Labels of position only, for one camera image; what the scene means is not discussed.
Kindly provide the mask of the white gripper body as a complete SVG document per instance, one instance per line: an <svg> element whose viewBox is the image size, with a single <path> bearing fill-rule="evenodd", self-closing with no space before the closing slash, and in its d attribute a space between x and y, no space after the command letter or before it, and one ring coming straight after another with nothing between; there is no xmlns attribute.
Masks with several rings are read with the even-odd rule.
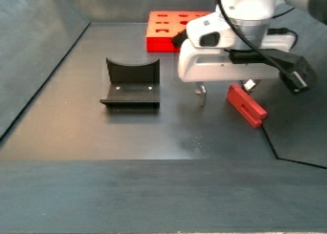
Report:
<svg viewBox="0 0 327 234"><path fill-rule="evenodd" d="M268 20L234 20L246 39L261 51L286 53L294 41L290 34L268 34ZM177 74L184 82L272 79L278 70L258 56L233 60L230 54L249 54L250 47L229 28L222 15L212 12L186 24L181 41Z"/></svg>

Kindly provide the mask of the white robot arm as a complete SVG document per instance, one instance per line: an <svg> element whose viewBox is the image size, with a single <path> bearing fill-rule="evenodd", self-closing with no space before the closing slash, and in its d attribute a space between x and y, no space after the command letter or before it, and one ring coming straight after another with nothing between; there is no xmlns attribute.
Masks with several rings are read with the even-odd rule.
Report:
<svg viewBox="0 0 327 234"><path fill-rule="evenodd" d="M289 52L296 38L268 28L281 4L327 25L327 0L217 0L214 11L170 38L180 49L178 77L196 84L200 97L206 81L278 78L293 94L310 88L312 66Z"/></svg>

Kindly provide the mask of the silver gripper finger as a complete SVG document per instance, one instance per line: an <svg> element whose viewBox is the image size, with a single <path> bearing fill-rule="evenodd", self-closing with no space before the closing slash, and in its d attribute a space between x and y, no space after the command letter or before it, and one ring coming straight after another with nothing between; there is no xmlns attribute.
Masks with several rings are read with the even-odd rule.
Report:
<svg viewBox="0 0 327 234"><path fill-rule="evenodd" d="M206 98L206 89L202 82L196 82L194 85L196 85L194 94L198 96L198 105L204 106L205 98Z"/></svg>
<svg viewBox="0 0 327 234"><path fill-rule="evenodd" d="M250 93L258 84L258 80L248 79L242 82L242 89L245 92Z"/></svg>

